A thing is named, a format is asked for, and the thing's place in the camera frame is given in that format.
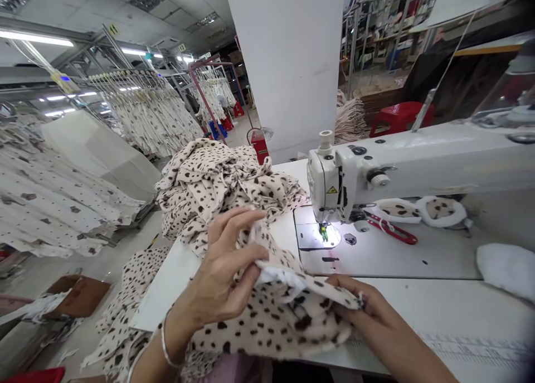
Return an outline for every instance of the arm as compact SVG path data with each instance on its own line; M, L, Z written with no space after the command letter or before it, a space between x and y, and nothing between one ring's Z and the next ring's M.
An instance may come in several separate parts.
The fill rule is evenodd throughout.
M364 309L352 311L335 305L335 312L358 329L359 334L400 383L459 383L440 358L425 345L403 318L373 286L345 275L327 282L364 297Z
M262 211L237 208L216 217L208 226L208 252L163 321L165 347L173 364L183 364L188 343L197 330L208 323L232 319L244 310L260 275L253 262L269 255L256 244L236 249L236 240L240 230L264 217ZM242 269L241 280L235 284L234 275ZM168 382L178 371L165 358L159 329L135 363L130 382Z

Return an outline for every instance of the pink fabric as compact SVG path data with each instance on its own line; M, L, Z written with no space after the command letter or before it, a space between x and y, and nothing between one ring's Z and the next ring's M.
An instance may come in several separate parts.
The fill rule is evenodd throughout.
M262 367L258 357L236 353L222 355L212 372L198 383L261 383Z

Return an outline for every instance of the person's left hand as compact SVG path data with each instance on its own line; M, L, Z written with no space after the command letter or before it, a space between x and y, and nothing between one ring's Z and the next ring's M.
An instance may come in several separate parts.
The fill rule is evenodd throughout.
M268 259L268 251L261 245L249 244L236 249L240 230L265 217L261 210L239 207L217 216L208 226L208 251L197 274L177 299L168 316L194 330L213 322L239 316L249 300L252 288L260 275L254 264ZM246 268L238 284L234 275Z

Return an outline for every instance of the finger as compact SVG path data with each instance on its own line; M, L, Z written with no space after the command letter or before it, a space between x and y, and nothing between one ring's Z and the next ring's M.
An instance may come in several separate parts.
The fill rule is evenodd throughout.
M218 241L223 243L223 247L234 249L240 231L265 216L266 212L263 210L250 210L232 217L228 220Z
M255 264L250 264L245 269L240 282L228 295L227 302L223 307L224 313L239 315L243 312L259 275L260 269Z
M225 254L222 259L227 267L228 275L234 275L239 270L249 266L258 259L269 259L269 252L262 245L249 244L241 249Z
M223 214L220 214L215 219L213 219L212 224L208 226L208 243L213 244L219 239L221 233L223 232L225 226L231 218L237 216L238 214L245 213L249 210L250 209L248 209L247 207L237 207Z
M373 292L377 290L372 285L360 282L343 274L333 274L326 281L330 285L345 288L347 291L350 291L354 295L358 295L359 293L364 292L369 297L373 294Z
M388 326L399 324L401 317L374 286L341 274L333 274L327 279L327 282L346 288L354 295L364 294L366 296L364 311L368 316L375 316Z
M348 309L343 305L338 303L334 304L334 311L338 313L342 318L348 322L351 322L358 329L359 333L366 336L366 333L376 331L380 323L373 319L371 316L367 315L363 310L352 310Z

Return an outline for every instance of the sign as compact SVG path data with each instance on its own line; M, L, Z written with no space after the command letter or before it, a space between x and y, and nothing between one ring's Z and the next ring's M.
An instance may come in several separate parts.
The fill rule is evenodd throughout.
M119 34L119 29L113 23L108 26L108 30L110 31L112 36L117 36Z

